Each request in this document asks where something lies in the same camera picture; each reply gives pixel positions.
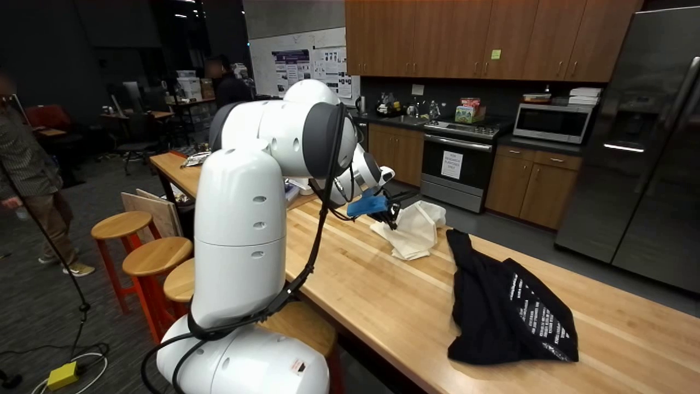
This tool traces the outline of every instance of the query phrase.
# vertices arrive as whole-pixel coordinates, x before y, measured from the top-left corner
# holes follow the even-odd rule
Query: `wooden cabinet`
[[[381,167],[392,167],[395,179],[419,186],[422,174],[422,134],[389,127],[389,124],[370,124],[370,153]]]
[[[501,145],[486,207],[556,229],[579,163],[576,156]]]
[[[413,30],[416,72],[443,78],[484,77],[487,13],[491,0],[422,2]]]
[[[587,0],[564,80],[609,80],[641,0]]]
[[[345,0],[367,77],[609,80],[641,0]]]
[[[477,77],[487,0],[345,0],[349,74]]]
[[[495,169],[491,174],[486,207],[518,217],[527,182],[532,172],[533,151],[518,146],[499,146]]]
[[[518,78],[539,0],[491,0],[486,48],[482,53],[486,78]]]
[[[541,0],[523,66],[524,78],[564,77],[585,8],[587,0]]]
[[[609,80],[641,0],[539,0],[523,78]]]

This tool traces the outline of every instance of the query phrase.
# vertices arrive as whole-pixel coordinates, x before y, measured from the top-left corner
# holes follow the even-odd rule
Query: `kitchen counter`
[[[167,178],[196,195],[198,167],[180,169],[182,156],[172,153],[151,162],[172,163]],[[312,196],[289,203],[289,278],[308,259],[318,211]],[[450,361],[447,347],[460,328],[450,319],[456,261],[443,229],[427,259],[402,263],[370,224],[367,217],[329,217],[314,272],[302,290],[424,392],[686,392],[700,384],[700,319],[480,236],[470,236],[475,251],[518,261],[568,305],[579,361]]]
[[[453,127],[456,122],[453,121],[438,121],[438,122],[434,122],[434,121],[427,121],[427,118],[405,118],[405,115],[387,115],[387,118],[383,118],[383,115],[356,115],[356,118],[353,118],[355,122],[376,122],[376,124],[392,124],[392,127],[400,127],[400,128],[412,128],[412,132],[422,132],[422,134],[439,134],[439,136],[461,136],[464,137],[464,134],[465,134],[465,128],[469,127],[477,127],[480,128],[480,124],[457,124],[457,127]]]
[[[402,127],[412,132],[422,132],[422,134],[443,134],[443,136],[460,136],[460,128],[435,128],[430,121],[424,118],[381,118],[381,115],[356,115],[353,118],[355,122],[379,122],[379,124],[392,124],[392,127]],[[518,136],[499,136],[499,145],[515,145],[515,146],[532,146],[541,151],[556,151],[556,153],[568,153],[568,156],[585,156],[585,146],[576,145],[559,145],[559,143],[546,143],[546,139],[529,139],[529,137],[518,137]]]
[[[585,156],[585,146],[578,146],[578,145],[557,145],[557,143],[529,139],[529,137],[518,137],[518,136],[501,136],[499,145],[515,145],[515,146],[529,146],[529,148],[553,151],[553,153]]]

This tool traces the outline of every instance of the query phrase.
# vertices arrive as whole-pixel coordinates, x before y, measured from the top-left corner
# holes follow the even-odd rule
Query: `person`
[[[228,102],[249,101],[249,87],[243,78],[239,78],[239,74],[231,72],[228,57],[218,55],[208,58],[208,72],[213,77],[216,110]]]
[[[77,248],[67,238],[73,211],[60,193],[61,172],[10,105],[10,91],[10,80],[0,69],[0,202],[18,210],[18,217],[29,210],[44,228],[55,248],[46,241],[37,259],[42,264],[57,264],[64,259],[75,276],[90,276],[93,266],[77,261]]]

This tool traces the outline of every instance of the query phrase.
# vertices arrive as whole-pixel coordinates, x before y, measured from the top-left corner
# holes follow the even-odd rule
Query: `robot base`
[[[180,318],[163,341],[189,332],[189,319]],[[158,352],[158,370],[172,382],[177,361],[198,338],[182,338]],[[184,392],[209,394],[326,394],[326,358],[307,344],[246,325],[218,341],[203,344],[180,368]]]

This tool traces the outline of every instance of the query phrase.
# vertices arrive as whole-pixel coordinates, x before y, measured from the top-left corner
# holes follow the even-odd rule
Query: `stool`
[[[141,244],[123,263],[125,274],[133,279],[137,305],[156,344],[177,318],[176,305],[161,294],[161,278],[191,253],[193,241],[163,236]]]
[[[114,268],[114,261],[108,250],[108,241],[121,241],[125,256],[132,253],[136,248],[143,244],[137,238],[137,231],[148,228],[153,238],[159,238],[159,231],[153,224],[153,217],[145,210],[132,210],[132,211],[121,211],[114,217],[108,217],[91,225],[91,238],[96,241],[96,248],[100,251],[100,259],[106,263],[106,268],[109,274],[109,285],[116,296],[118,309],[125,312],[125,298],[133,294],[133,286],[123,285],[121,274]]]
[[[194,259],[177,264],[167,276],[161,289],[168,299],[189,305],[194,294]],[[330,368],[330,392],[341,392],[343,384],[338,354],[334,352],[334,328],[329,319],[318,314],[307,299],[287,301],[283,310],[265,319],[261,325],[285,337],[295,337],[308,347],[322,352]]]

